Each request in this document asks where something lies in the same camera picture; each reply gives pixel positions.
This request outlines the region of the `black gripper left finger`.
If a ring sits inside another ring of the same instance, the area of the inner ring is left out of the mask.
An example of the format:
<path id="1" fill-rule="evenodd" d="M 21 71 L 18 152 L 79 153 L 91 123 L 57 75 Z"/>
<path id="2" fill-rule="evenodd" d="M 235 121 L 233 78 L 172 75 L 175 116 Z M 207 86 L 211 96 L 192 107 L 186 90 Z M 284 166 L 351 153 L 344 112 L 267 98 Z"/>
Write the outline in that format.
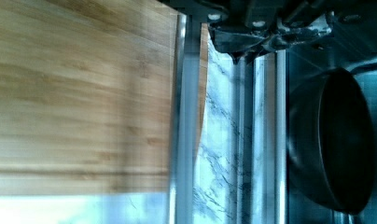
<path id="1" fill-rule="evenodd" d="M 234 64 L 242 58 L 246 63 L 253 62 L 264 51 L 261 44 L 268 38 L 267 31 L 255 31 L 242 24 L 210 23 L 208 31 L 215 50 L 228 54 Z"/>

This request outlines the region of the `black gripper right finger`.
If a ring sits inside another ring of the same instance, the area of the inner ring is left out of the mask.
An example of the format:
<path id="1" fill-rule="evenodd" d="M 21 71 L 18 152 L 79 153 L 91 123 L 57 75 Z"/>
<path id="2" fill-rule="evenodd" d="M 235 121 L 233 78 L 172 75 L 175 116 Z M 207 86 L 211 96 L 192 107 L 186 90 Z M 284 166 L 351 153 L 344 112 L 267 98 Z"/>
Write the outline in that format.
<path id="1" fill-rule="evenodd" d="M 278 50 L 289 49 L 296 45 L 313 43 L 332 33 L 333 13 L 326 12 L 309 25 L 301 28 L 290 28 L 277 19 L 276 27 L 271 30 L 265 40 L 259 42 L 246 53 L 246 62 L 253 62 L 256 58 Z"/>

